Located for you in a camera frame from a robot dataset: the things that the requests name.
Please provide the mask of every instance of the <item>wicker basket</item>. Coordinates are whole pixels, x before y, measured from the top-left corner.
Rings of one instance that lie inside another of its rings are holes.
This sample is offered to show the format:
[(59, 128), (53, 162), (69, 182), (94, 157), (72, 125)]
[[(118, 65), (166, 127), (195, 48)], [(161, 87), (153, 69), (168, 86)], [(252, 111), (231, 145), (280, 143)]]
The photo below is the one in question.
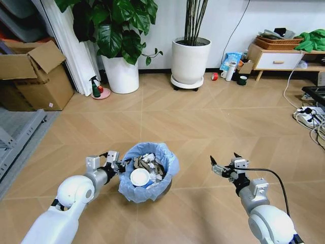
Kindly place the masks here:
[(267, 43), (260, 38), (255, 39), (255, 44), (263, 49), (266, 50), (293, 50), (295, 47), (299, 45), (297, 44), (272, 44), (272, 43)]
[(261, 39), (262, 41), (265, 41), (267, 43), (271, 43), (271, 44), (299, 44), (303, 38), (294, 38), (294, 39), (282, 39), (282, 40), (272, 40), (269, 38), (265, 38), (265, 37), (261, 37), (261, 36), (257, 36), (258, 39)]

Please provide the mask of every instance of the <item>blue plastic bag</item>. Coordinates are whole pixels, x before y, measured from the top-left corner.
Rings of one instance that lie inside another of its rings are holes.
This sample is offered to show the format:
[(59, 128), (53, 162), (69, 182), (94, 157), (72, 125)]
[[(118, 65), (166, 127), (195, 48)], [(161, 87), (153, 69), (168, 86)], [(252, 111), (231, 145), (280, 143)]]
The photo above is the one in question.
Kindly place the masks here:
[(239, 64), (242, 55), (242, 52), (227, 52), (225, 54), (225, 59), (220, 67), (220, 70), (228, 71), (231, 62), (236, 62), (236, 64)]
[[(134, 170), (133, 158), (139, 155), (154, 153), (156, 158), (160, 159), (166, 172), (162, 181), (149, 189), (133, 186), (130, 175)], [(135, 203), (145, 202), (148, 199), (155, 201), (157, 197), (164, 192), (172, 181), (172, 177), (179, 171), (177, 157), (168, 149), (165, 143), (143, 142), (132, 147), (124, 156), (123, 160), (132, 159), (126, 166), (125, 173), (120, 174), (120, 185), (118, 191), (123, 194), (127, 200)]]

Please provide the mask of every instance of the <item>green cloth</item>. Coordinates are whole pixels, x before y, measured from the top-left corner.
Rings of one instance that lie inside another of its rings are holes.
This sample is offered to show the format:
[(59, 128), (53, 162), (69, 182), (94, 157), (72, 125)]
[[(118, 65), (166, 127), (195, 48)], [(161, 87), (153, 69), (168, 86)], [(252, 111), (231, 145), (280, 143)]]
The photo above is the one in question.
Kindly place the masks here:
[(295, 47), (295, 50), (304, 50), (311, 52), (312, 50), (325, 51), (325, 29), (317, 29), (311, 33), (303, 32), (298, 37), (304, 40)]

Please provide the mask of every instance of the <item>white plant pot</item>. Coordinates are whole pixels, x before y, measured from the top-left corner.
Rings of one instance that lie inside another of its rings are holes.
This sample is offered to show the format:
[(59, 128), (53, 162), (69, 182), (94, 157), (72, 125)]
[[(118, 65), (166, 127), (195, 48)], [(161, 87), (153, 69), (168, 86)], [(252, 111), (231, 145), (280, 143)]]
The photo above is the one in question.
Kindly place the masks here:
[(207, 65), (211, 41), (198, 38), (204, 46), (185, 46), (177, 41), (184, 38), (177, 38), (173, 41), (173, 63), (172, 74), (174, 79), (182, 84), (192, 85), (202, 80)]
[(119, 94), (127, 94), (139, 88), (138, 62), (130, 65), (123, 57), (107, 58), (102, 56), (111, 90)]

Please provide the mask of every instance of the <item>drawer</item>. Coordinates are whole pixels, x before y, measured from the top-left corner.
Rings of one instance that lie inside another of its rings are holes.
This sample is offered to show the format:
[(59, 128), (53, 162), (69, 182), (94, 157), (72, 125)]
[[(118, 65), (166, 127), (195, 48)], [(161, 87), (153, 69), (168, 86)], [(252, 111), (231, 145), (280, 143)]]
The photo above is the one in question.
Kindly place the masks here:
[(301, 59), (300, 53), (263, 53), (256, 70), (293, 70)]

